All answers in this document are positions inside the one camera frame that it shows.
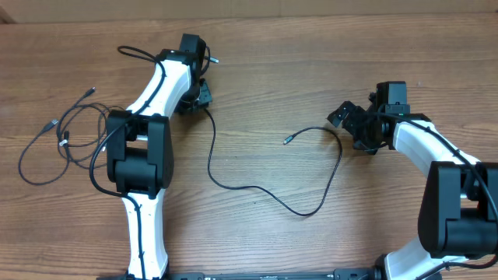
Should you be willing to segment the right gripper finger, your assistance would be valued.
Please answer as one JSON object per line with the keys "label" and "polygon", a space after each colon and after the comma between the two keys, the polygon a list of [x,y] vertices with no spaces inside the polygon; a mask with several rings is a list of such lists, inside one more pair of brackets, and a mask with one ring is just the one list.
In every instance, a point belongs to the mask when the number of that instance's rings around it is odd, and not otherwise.
{"label": "right gripper finger", "polygon": [[355,150],[366,152],[369,155],[375,155],[377,153],[378,149],[380,148],[379,145],[374,145],[374,146],[365,145],[360,140],[354,141],[352,147]]}
{"label": "right gripper finger", "polygon": [[354,110],[355,105],[350,101],[345,101],[338,107],[338,109],[334,110],[327,116],[327,120],[337,128]]}

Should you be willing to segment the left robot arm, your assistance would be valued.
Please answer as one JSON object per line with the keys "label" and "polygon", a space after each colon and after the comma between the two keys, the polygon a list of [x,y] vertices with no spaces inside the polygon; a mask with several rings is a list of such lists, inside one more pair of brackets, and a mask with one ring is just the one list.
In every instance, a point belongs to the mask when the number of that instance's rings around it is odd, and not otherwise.
{"label": "left robot arm", "polygon": [[124,279],[165,279],[165,190],[174,173],[173,114],[197,113],[212,102],[203,75],[210,50],[198,35],[184,34],[178,49],[150,56],[155,72],[141,96],[107,118],[107,176],[128,217],[130,263]]}

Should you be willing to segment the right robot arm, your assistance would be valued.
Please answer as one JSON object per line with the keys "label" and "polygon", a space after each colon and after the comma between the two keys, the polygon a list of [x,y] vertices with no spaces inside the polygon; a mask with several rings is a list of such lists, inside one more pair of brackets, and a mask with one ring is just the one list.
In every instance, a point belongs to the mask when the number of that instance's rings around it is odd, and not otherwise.
{"label": "right robot arm", "polygon": [[374,155],[383,147],[412,161],[426,178],[417,236],[380,256],[373,268],[337,279],[440,279],[452,267],[486,269],[497,263],[497,164],[462,152],[424,114],[414,114],[401,81],[380,82],[366,109],[343,102],[328,115]]}

